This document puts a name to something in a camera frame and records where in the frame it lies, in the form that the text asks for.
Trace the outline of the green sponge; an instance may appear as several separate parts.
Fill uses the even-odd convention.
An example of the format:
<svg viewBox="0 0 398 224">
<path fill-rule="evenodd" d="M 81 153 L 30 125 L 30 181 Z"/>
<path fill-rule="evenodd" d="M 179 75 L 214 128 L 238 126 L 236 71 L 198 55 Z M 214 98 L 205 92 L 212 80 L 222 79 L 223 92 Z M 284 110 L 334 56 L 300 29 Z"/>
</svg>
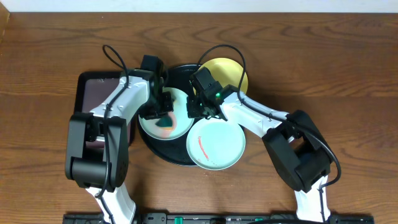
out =
<svg viewBox="0 0 398 224">
<path fill-rule="evenodd" d="M 177 119 L 173 113 L 169 113 L 156 121 L 155 125 L 164 130 L 173 131 L 177 126 Z"/>
</svg>

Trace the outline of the light green plate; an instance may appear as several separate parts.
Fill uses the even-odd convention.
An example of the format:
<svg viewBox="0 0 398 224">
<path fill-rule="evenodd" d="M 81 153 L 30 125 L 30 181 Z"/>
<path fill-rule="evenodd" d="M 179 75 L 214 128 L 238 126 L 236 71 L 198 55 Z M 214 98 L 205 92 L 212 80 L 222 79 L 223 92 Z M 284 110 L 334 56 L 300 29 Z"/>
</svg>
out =
<svg viewBox="0 0 398 224">
<path fill-rule="evenodd" d="M 187 152 L 191 160 L 206 170 L 223 170 L 237 163 L 244 153 L 243 128 L 222 119 L 201 119 L 188 132 Z"/>
<path fill-rule="evenodd" d="M 177 88 L 165 87 L 164 92 L 171 92 L 173 98 L 174 110 L 173 113 L 177 119 L 177 126 L 173 131 L 164 130 L 155 125 L 159 119 L 143 119 L 139 117 L 139 124 L 141 128 L 150 137 L 159 140 L 173 140 L 184 135 L 193 125 L 194 119 L 187 115 L 187 97 L 188 95 Z"/>
</svg>

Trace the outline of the light green plate front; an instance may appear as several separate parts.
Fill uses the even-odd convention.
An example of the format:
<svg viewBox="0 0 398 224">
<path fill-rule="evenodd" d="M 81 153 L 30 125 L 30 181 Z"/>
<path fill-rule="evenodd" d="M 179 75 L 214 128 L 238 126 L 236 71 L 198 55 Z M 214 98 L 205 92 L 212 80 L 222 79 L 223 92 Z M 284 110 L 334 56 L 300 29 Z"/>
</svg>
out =
<svg viewBox="0 0 398 224">
<path fill-rule="evenodd" d="M 237 163 L 244 153 L 243 128 L 222 119 L 201 119 L 188 132 L 187 152 L 191 160 L 206 170 L 223 170 Z"/>
</svg>

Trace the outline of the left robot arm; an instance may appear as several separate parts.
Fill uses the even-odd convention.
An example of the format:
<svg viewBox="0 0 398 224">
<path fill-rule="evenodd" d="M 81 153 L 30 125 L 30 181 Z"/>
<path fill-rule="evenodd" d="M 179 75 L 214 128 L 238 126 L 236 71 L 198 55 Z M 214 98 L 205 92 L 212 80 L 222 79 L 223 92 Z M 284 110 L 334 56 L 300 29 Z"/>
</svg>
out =
<svg viewBox="0 0 398 224">
<path fill-rule="evenodd" d="M 65 175 L 86 189 L 101 207 L 106 223 L 132 223 L 136 204 L 124 180 L 127 176 L 127 126 L 139 113 L 157 119 L 173 110 L 163 91 L 164 63 L 145 55 L 141 66 L 124 69 L 115 90 L 88 113 L 74 113 L 68 126 Z"/>
</svg>

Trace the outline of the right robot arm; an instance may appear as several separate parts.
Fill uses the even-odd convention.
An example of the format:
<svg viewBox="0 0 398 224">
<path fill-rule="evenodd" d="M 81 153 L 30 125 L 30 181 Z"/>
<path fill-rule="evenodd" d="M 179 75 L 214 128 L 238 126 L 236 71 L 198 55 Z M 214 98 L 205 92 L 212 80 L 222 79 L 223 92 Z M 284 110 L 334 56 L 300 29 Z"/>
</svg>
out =
<svg viewBox="0 0 398 224">
<path fill-rule="evenodd" d="M 196 93 L 187 103 L 192 118 L 220 119 L 259 136 L 279 177 L 295 192 L 297 217 L 325 222 L 330 217 L 325 188 L 338 160 L 304 111 L 287 113 L 248 98 L 238 86 L 221 84 L 207 68 L 190 76 Z"/>
</svg>

